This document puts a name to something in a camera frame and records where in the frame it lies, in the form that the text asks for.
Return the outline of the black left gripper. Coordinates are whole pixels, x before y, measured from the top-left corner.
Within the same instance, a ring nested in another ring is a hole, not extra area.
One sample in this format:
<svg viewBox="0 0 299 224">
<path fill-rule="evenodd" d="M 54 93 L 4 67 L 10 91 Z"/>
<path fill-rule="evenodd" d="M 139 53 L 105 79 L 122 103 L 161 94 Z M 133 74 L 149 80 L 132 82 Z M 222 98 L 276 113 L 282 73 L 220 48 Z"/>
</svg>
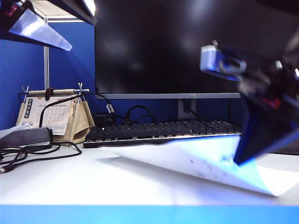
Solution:
<svg viewBox="0 0 299 224">
<path fill-rule="evenodd" d="M 97 19 L 83 0 L 51 0 L 55 6 L 91 25 Z M 15 42 L 32 43 L 70 51 L 72 45 L 35 14 L 29 0 L 0 1 L 0 38 Z"/>
</svg>

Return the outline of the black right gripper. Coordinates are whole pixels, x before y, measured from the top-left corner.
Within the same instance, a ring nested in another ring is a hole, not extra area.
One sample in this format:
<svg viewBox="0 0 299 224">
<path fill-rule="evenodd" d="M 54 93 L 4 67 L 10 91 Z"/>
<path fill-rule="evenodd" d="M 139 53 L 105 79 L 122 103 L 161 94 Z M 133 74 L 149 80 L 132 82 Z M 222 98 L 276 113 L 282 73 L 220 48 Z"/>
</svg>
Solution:
<svg viewBox="0 0 299 224">
<path fill-rule="evenodd" d="M 299 154 L 299 31 L 276 54 L 238 50 L 247 69 L 239 90 L 247 110 L 234 162 L 264 153 Z"/>
</svg>

